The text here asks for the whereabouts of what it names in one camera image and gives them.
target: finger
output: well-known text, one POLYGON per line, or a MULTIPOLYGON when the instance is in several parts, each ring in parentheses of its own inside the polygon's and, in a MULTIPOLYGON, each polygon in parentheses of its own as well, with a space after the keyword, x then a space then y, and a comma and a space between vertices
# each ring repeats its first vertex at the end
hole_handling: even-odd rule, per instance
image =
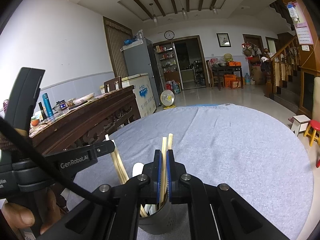
POLYGON ((56 196, 51 189, 48 190, 47 205, 48 216, 46 222, 40 228, 41 235, 61 218, 60 209, 56 204, 56 196))
POLYGON ((32 212, 18 204, 6 203, 1 211, 11 228, 28 228, 35 223, 32 212))

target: blue thermos bottle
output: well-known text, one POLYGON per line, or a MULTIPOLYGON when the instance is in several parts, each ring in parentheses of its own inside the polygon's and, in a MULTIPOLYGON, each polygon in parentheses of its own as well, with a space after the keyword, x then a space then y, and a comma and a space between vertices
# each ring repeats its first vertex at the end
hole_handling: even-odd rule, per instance
POLYGON ((47 110, 48 117, 53 116, 53 111, 52 111, 52 108, 51 108, 51 105, 50 105, 48 94, 44 93, 42 95, 42 99, 43 99, 43 103, 44 103, 45 109, 47 110))

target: plate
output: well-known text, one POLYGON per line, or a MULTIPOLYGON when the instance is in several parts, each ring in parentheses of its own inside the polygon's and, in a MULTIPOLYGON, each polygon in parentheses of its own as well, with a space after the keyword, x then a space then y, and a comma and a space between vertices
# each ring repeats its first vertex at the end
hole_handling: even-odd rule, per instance
POLYGON ((86 95, 86 96, 84 96, 84 97, 81 97, 81 98, 79 98, 79 99, 73 100, 73 103, 74 103, 75 105, 78 105, 78 104, 80 104, 80 103, 83 103, 84 101, 87 101, 87 100, 91 99, 91 98, 94 98, 94 93, 91 93, 91 94, 86 95))

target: round table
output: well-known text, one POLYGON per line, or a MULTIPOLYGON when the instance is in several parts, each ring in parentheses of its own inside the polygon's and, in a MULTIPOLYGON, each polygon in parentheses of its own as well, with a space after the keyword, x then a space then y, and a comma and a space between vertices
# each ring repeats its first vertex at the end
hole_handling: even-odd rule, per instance
MULTIPOLYGON (((273 117, 243 106, 177 107, 141 118, 110 135, 129 177, 136 162, 153 161, 162 137, 173 133, 175 161, 203 183, 229 184, 287 237, 298 237, 313 198, 313 174, 305 148, 273 117)), ((74 180, 94 191, 119 185, 110 155, 79 172, 74 180)), ((82 199, 70 193, 67 206, 82 199)), ((190 239, 186 205, 174 205, 177 226, 153 236, 138 229, 137 239, 190 239)))

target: ceiling light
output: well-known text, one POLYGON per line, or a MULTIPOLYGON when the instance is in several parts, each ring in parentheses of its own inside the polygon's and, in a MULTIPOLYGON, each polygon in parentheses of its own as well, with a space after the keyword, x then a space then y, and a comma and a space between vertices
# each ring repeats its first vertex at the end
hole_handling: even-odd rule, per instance
POLYGON ((182 3, 181 3, 181 0, 179 0, 180 1, 180 4, 181 4, 181 12, 182 12, 182 16, 183 16, 183 18, 185 19, 185 20, 188 20, 189 19, 189 16, 188 16, 188 13, 187 13, 187 11, 185 10, 185 8, 182 6, 182 3))
POLYGON ((218 14, 218 11, 217 11, 217 9, 213 6, 213 5, 211 5, 211 10, 213 11, 213 14, 218 14))
POLYGON ((152 14, 153 14, 152 20, 153 20, 155 26, 158 26, 158 18, 156 17, 155 12, 153 11, 153 7, 152 7, 152 6, 153 6, 153 3, 149 3, 149 5, 150 5, 151 8, 152 8, 152 14))

